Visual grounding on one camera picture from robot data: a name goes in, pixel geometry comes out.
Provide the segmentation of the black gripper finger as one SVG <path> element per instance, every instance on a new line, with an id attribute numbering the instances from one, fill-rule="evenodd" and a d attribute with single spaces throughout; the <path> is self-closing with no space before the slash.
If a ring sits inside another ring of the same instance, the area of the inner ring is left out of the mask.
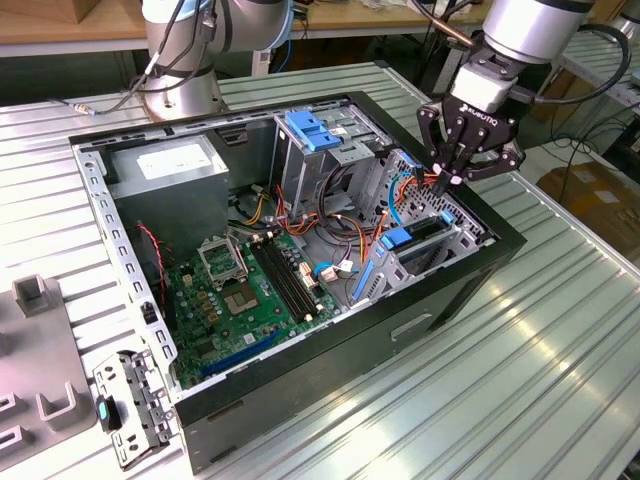
<path id="1" fill-rule="evenodd" d="M 474 154 L 464 151 L 452 164 L 452 175 L 464 182 L 485 180 L 518 170 L 524 160 L 525 153 L 516 142 Z"/>
<path id="2" fill-rule="evenodd" d="M 457 157 L 463 118 L 448 115 L 444 103 L 439 102 L 422 105 L 417 119 L 432 172 L 437 175 L 431 191 L 434 195 L 443 195 L 455 176 L 451 167 Z"/>

